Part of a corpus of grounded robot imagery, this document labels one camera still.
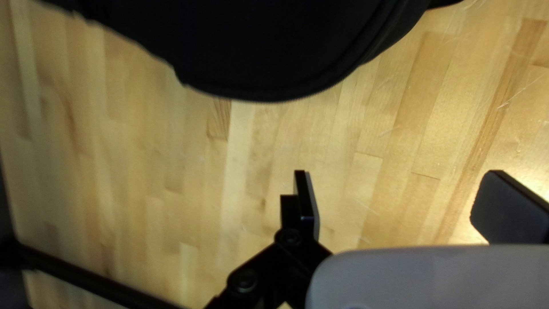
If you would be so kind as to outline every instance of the scratch on floor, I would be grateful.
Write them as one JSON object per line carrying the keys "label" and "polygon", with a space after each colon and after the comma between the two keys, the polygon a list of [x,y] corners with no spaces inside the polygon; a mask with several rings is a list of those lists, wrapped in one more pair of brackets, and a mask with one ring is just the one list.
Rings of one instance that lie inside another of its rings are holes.
{"label": "scratch on floor", "polygon": [[359,201],[358,199],[356,198],[353,198],[353,200],[355,200],[357,203],[359,203],[362,207],[364,207],[365,209],[371,211],[373,214],[379,216],[379,213],[376,212],[375,210],[371,209],[370,207],[366,206],[366,204],[364,204],[363,202]]}
{"label": "scratch on floor", "polygon": [[[468,9],[470,9],[470,8],[473,7],[477,2],[479,2],[479,0],[473,1],[473,3],[471,3],[471,4],[469,4],[468,6],[462,8],[462,10],[468,10]],[[478,5],[477,9],[480,8],[481,6],[483,6],[484,3],[486,3],[486,0],[483,0],[483,1]]]}
{"label": "scratch on floor", "polygon": [[364,236],[361,236],[361,237],[359,237],[358,239],[359,239],[359,240],[362,240],[362,241],[364,241],[364,242],[367,242],[367,243],[369,243],[369,244],[372,243],[372,241],[371,241],[370,239],[367,239],[367,238],[364,237]]}
{"label": "scratch on floor", "polygon": [[391,129],[389,129],[389,130],[387,130],[387,131],[382,132],[382,133],[379,134],[377,137],[378,137],[378,138],[379,138],[379,137],[383,137],[383,136],[385,136],[385,135],[391,133],[393,130],[396,130],[396,129],[398,129],[398,128],[399,128],[399,126],[396,126],[396,127],[394,127],[394,128],[391,128]]}
{"label": "scratch on floor", "polygon": [[497,109],[500,109],[500,108],[504,107],[505,105],[509,104],[510,101],[511,101],[514,97],[518,96],[519,93],[523,92],[523,91],[526,90],[528,87],[530,87],[531,85],[535,84],[538,80],[540,80],[540,79],[541,79],[542,77],[544,77],[545,75],[546,75],[546,74],[541,75],[540,77],[536,78],[533,82],[529,83],[528,86],[526,86],[526,87],[520,89],[519,92],[515,93],[514,96],[512,96],[510,99],[508,99],[508,100],[505,101],[503,104],[501,104]]}

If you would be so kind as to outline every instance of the black cushion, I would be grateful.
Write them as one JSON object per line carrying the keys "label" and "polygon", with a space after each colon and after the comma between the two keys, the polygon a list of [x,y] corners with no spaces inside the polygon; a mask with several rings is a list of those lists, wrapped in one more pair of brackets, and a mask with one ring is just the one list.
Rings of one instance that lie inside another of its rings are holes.
{"label": "black cushion", "polygon": [[251,101],[325,90],[407,34],[431,0],[45,0],[140,43],[196,89]]}

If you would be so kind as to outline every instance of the black metal frame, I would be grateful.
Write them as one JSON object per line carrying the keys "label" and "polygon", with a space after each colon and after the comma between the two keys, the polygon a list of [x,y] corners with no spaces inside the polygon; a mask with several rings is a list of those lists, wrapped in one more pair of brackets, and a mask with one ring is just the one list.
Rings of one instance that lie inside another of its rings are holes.
{"label": "black metal frame", "polygon": [[[210,301],[206,309],[276,309],[283,302],[293,309],[305,309],[305,297],[312,275],[332,253],[318,243],[320,217],[309,174],[296,170],[294,179],[294,194],[281,195],[281,229],[275,234],[273,244],[234,270],[228,276],[226,288]],[[530,210],[540,207],[544,209],[541,213],[549,216],[547,202],[503,171],[486,173],[479,192],[502,188],[530,201],[512,205],[515,211],[521,207],[530,207]],[[472,223],[475,227],[475,223],[482,224],[486,233],[497,234],[500,225],[491,221],[493,216],[500,215],[497,213],[498,207],[479,196],[473,209],[488,212],[489,219],[484,222],[472,220]],[[0,192],[0,203],[7,207],[4,190]],[[11,229],[9,215],[7,220],[5,226]],[[13,231],[0,241],[2,268],[44,271],[130,309],[183,309],[23,245],[17,241]]]}

